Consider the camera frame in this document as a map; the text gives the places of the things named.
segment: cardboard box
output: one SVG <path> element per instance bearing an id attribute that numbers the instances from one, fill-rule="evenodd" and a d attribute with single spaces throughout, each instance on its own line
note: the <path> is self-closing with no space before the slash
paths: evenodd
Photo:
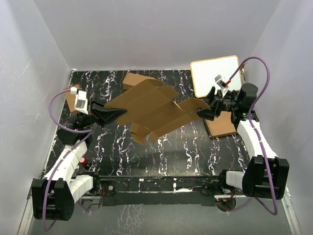
<path id="1" fill-rule="evenodd" d="M 236 134 L 235 126 L 230 121 L 231 112 L 222 111 L 214 121 L 204 120 L 211 138 Z"/>
<path id="2" fill-rule="evenodd" d="M 155 79 L 145 79 L 105 105 L 107 108 L 126 109 L 127 113 L 115 122 L 132 122 L 133 139 L 145 145 L 145 137 L 156 142 L 161 136 L 199 119 L 198 109 L 210 109 L 202 99 L 188 98 L 176 104 L 172 101 L 179 93 L 172 86 Z"/>
<path id="3" fill-rule="evenodd" d="M 77 89 L 80 89 L 80 86 L 79 86 L 79 85 L 74 85 L 74 86 L 71 86 L 71 87 L 76 87 Z M 66 99 L 67 99 L 67 104 L 68 104 L 68 107 L 69 107 L 69 111 L 70 111 L 72 114 L 78 113 L 78 111 L 74 109 L 75 95 L 74 95 L 74 94 L 71 94 L 70 92 L 65 92 L 65 97 L 66 97 Z"/>
<path id="4" fill-rule="evenodd" d="M 146 80 L 146 79 L 154 79 L 154 78 L 128 72 L 126 74 L 123 82 L 122 82 L 123 89 L 124 90 L 129 90 L 133 86 L 137 85 L 138 83 L 140 83 L 140 82 L 142 82 L 143 80 Z"/>

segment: floor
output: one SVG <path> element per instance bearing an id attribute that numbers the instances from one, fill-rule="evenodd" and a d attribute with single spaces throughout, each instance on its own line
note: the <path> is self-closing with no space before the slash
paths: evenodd
<path id="1" fill-rule="evenodd" d="M 175 101 L 193 97 L 190 70 L 131 71 L 160 79 L 179 92 Z M 88 94 L 110 101 L 123 92 L 122 80 L 127 71 L 78 71 L 71 83 L 79 84 Z M 64 105 L 60 122 L 69 116 Z M 194 121 L 144 147 L 136 143 L 129 125 L 112 123 L 93 128 L 93 142 L 86 154 L 91 170 L 102 176 L 191 176 L 218 175 L 223 169 L 243 171 L 249 158 L 238 135 L 211 140 L 203 120 Z M 55 138 L 47 167 L 52 168 L 63 146 Z M 238 205 L 245 198 L 238 198 Z M 270 200 L 264 200 L 271 207 Z M 101 207 L 88 216 L 75 207 L 70 221 L 58 221 L 48 234 L 291 234 L 281 201 L 279 215 L 272 216 L 255 200 L 246 208 L 227 215 L 216 207 L 201 205 L 125 205 Z M 43 234 L 41 220 L 32 220 L 29 235 Z"/>

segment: black marble table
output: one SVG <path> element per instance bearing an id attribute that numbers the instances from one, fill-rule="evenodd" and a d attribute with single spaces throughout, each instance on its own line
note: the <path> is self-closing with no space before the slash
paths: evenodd
<path id="1" fill-rule="evenodd" d="M 154 77 L 179 92 L 180 102 L 194 97 L 190 70 L 76 71 L 71 84 L 79 84 L 88 95 L 110 101 L 123 93 L 122 80 L 127 72 Z M 65 103 L 60 123 L 70 115 Z M 147 146 L 135 142 L 130 124 L 93 126 L 93 141 L 86 157 L 92 171 L 100 176 L 192 176 L 218 175 L 223 169 L 245 170 L 249 157 L 239 135 L 211 140 L 203 120 L 197 120 L 161 137 Z M 63 145 L 57 136 L 44 173 L 49 171 Z"/>

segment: yellow border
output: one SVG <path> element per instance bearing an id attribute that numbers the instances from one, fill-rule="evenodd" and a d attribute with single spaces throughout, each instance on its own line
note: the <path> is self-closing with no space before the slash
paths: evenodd
<path id="1" fill-rule="evenodd" d="M 206 60 L 198 60 L 198 61 L 193 61 L 193 62 L 190 63 L 190 71 L 191 71 L 192 85 L 194 86 L 194 91 L 195 91 L 195 97 L 196 97 L 196 98 L 203 98 L 203 97 L 205 97 L 205 96 L 198 97 L 197 94 L 196 94 L 196 89 L 195 89 L 195 84 L 194 84 L 194 78 L 193 78 L 193 75 L 192 75 L 191 64 L 192 64 L 192 63 L 195 63 L 195 62 L 201 62 L 201 61 L 207 61 L 207 60 L 216 60 L 216 59 L 221 59 L 221 58 L 226 58 L 226 57 L 232 57 L 232 56 L 236 56 L 236 57 L 237 57 L 238 66 L 239 66 L 239 58 L 238 58 L 237 55 L 229 55 L 229 56 L 217 57 L 217 58 L 206 59 Z M 242 85 L 242 84 L 243 84 L 243 79 L 242 79 L 242 77 L 241 77 L 240 71 L 239 71 L 239 76 L 240 76 L 240 82 L 241 82 L 241 85 Z"/>

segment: cardboard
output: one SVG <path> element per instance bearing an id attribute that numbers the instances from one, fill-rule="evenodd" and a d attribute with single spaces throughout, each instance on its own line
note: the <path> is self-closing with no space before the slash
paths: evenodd
<path id="1" fill-rule="evenodd" d="M 204 120 L 211 138 L 236 134 L 235 126 L 230 121 L 231 112 L 222 111 L 214 121 Z"/>
<path id="2" fill-rule="evenodd" d="M 80 86 L 79 86 L 79 85 L 74 85 L 74 86 L 71 86 L 71 87 L 76 87 L 77 89 L 80 89 Z M 68 107 L 69 107 L 69 111 L 70 111 L 72 114 L 78 113 L 78 111 L 74 109 L 75 95 L 74 95 L 74 94 L 71 94 L 70 92 L 65 92 L 65 97 L 66 97 L 66 99 L 67 99 L 67 105 L 68 105 Z"/>
<path id="3" fill-rule="evenodd" d="M 194 111 L 210 109 L 202 99 L 196 98 L 188 98 L 176 104 L 172 99 L 178 95 L 172 86 L 164 86 L 162 81 L 145 79 L 105 107 L 126 109 L 127 113 L 115 122 L 118 125 L 132 122 L 130 131 L 133 139 L 145 145 L 147 135 L 150 134 L 150 141 L 156 142 L 161 136 L 199 119 Z"/>
<path id="4" fill-rule="evenodd" d="M 123 89 L 129 90 L 130 88 L 134 87 L 135 85 L 137 85 L 138 83 L 146 79 L 154 79 L 154 78 L 128 72 L 122 82 Z"/>

